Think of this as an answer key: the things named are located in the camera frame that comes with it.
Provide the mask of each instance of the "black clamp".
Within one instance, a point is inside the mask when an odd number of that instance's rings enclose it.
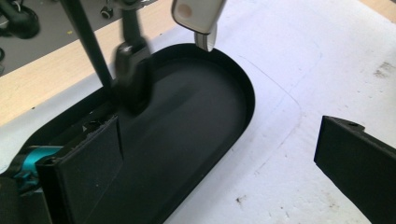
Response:
[[[147,41],[140,34],[136,8],[122,11],[122,30],[125,42],[117,48],[113,86],[121,104],[137,115],[151,99],[153,65]]]

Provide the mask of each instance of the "scratch mark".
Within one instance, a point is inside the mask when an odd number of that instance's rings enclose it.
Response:
[[[268,159],[259,167],[259,169],[257,169],[257,170],[255,171],[255,173],[260,174],[259,170],[260,170],[270,159],[271,159],[271,157],[268,158]]]
[[[304,73],[304,75],[298,79],[298,81],[296,82],[295,85],[293,85],[293,87],[291,88],[291,90],[289,92],[291,92],[293,89],[295,89],[297,86],[299,86],[300,82],[303,81],[308,74],[310,74],[312,72],[312,70],[318,66],[319,62],[322,60],[323,58],[323,52],[321,51],[320,45],[317,43],[317,41],[315,41],[315,39],[313,39],[310,36],[307,36],[299,27],[297,27],[296,25],[294,25],[293,23],[291,23],[290,21],[285,21],[286,24],[289,26],[289,28],[293,29],[294,31],[296,31],[297,33],[299,33],[301,35],[301,37],[303,37],[304,39],[309,40],[310,42],[312,42],[314,44],[314,46],[317,48],[318,50],[318,59],[313,63],[313,65]]]
[[[257,68],[257,70],[259,70],[263,75],[265,75],[266,77],[268,77],[271,81],[273,81],[283,92],[285,92],[301,109],[300,104],[298,103],[298,101],[288,92],[285,90],[285,88],[283,88],[279,83],[277,83],[273,78],[271,78],[268,74],[266,74],[264,71],[262,71],[262,69],[257,66],[255,63],[253,63],[251,60],[245,58],[244,56],[239,55],[239,57],[245,59],[248,63],[250,63],[251,65],[253,65],[255,68]]]
[[[237,197],[235,200],[236,200],[236,202],[237,202],[239,205],[241,205],[241,204],[242,204],[242,201],[244,201],[246,198],[247,198],[247,195],[244,195],[244,196],[242,196],[242,197]]]
[[[387,78],[389,75],[396,73],[396,67],[390,63],[383,62],[374,72],[378,78]]]

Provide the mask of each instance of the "wooden surface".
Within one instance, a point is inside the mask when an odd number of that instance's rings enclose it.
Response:
[[[139,10],[143,33],[152,39],[171,29],[171,0],[158,2]],[[121,42],[120,22],[116,21],[95,32],[106,62]],[[84,77],[94,73],[79,41],[17,69],[0,78],[0,126],[47,101]]]
[[[361,0],[363,4],[372,8],[374,11],[396,22],[396,4],[390,0]]]

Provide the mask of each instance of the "white device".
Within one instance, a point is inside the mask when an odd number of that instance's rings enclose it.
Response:
[[[174,0],[172,16],[179,25],[195,32],[195,44],[211,51],[216,42],[217,21],[226,0]]]
[[[217,23],[225,0],[174,0],[174,20],[194,32],[208,35]]]

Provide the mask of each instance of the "black plastic part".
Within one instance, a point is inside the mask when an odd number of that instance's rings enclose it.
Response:
[[[396,223],[396,149],[357,123],[324,116],[315,162],[373,223]]]
[[[27,216],[23,224],[52,224],[43,192],[22,196],[21,207]]]
[[[53,223],[85,223],[122,166],[117,118],[76,140],[36,163]]]
[[[116,53],[114,90],[122,106],[134,116],[146,109],[152,95],[153,64],[149,46],[143,41],[144,45],[138,50],[125,42]]]
[[[25,224],[26,216],[21,210],[20,195],[15,180],[0,176],[0,222],[2,224]]]
[[[228,56],[189,44],[162,49],[153,60],[154,92],[142,114],[119,111],[119,127],[88,130],[36,164],[54,224],[164,222],[248,126],[254,91]],[[83,110],[99,117],[97,108]],[[60,117],[84,114],[72,107]],[[41,131],[34,136],[46,139]],[[120,155],[122,161],[111,159]],[[108,186],[96,192],[101,180]]]
[[[7,19],[6,33],[15,35],[21,39],[32,38],[40,31],[38,17],[29,7],[21,6],[18,12],[8,1],[0,1],[0,13]]]

